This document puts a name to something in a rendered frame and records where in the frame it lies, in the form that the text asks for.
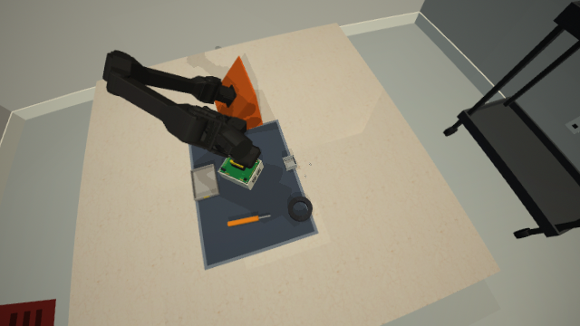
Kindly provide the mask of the dark grey work mat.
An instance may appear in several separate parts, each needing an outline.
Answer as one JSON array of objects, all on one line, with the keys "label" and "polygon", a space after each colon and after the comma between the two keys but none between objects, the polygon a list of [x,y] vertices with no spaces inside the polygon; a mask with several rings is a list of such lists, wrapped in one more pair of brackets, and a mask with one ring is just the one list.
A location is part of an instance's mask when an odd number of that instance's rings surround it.
[{"label": "dark grey work mat", "polygon": [[[296,169],[285,169],[283,158],[291,154],[279,121],[247,129],[244,135],[260,148],[258,159],[264,166],[251,190],[218,173],[226,158],[188,144],[191,170],[214,164],[220,194],[196,201],[205,271],[319,234],[313,215],[298,222],[288,213],[290,201],[305,197],[305,192]],[[227,223],[254,216],[269,217],[240,225]]]}]

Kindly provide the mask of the yellow power plug with grey cables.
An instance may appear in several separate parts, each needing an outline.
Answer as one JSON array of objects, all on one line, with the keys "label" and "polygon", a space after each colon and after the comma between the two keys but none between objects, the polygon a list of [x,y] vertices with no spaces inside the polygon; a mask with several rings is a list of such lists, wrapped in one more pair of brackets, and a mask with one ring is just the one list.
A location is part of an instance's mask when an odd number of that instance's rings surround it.
[{"label": "yellow power plug with grey cables", "polygon": [[[229,156],[229,155],[228,155],[228,156]],[[230,162],[231,164],[233,164],[233,165],[236,165],[236,166],[238,166],[238,167],[240,167],[240,168],[243,168],[243,166],[240,166],[240,165],[238,165],[238,164],[234,163],[234,162],[233,162],[233,161],[234,161],[234,159],[233,159],[231,156],[229,156],[229,157],[231,158],[231,159],[229,160],[229,162]]]}]

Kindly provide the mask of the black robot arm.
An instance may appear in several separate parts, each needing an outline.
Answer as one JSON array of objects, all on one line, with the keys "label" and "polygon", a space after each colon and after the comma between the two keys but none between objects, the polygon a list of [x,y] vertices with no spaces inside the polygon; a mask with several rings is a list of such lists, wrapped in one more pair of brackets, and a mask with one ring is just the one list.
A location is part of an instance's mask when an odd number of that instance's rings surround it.
[{"label": "black robot arm", "polygon": [[[214,76],[195,76],[191,79],[141,65],[129,54],[115,50],[107,53],[102,78],[107,92],[131,102],[161,120],[167,132],[182,142],[212,150],[219,145],[235,160],[244,158],[253,142],[244,133],[247,122],[238,117],[222,115],[189,103],[177,104],[148,86],[191,94],[199,101],[226,103],[229,108],[237,97],[234,86],[222,85]],[[207,133],[200,140],[203,131]]]}]

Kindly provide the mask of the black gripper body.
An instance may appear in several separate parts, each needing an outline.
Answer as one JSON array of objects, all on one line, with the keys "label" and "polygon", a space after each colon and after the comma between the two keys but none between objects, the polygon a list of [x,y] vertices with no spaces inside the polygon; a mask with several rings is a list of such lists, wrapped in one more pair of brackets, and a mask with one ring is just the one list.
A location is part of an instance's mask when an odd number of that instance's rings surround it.
[{"label": "black gripper body", "polygon": [[[203,131],[203,134],[202,134],[200,140],[204,141],[206,135],[207,135],[207,133],[205,131]],[[219,145],[214,145],[212,149],[228,156],[226,151],[223,148],[221,148]],[[238,164],[240,164],[243,167],[252,168],[255,165],[260,154],[261,154],[260,148],[252,145],[252,148],[249,151],[249,153],[244,158],[238,160],[237,162],[238,162]]]}]

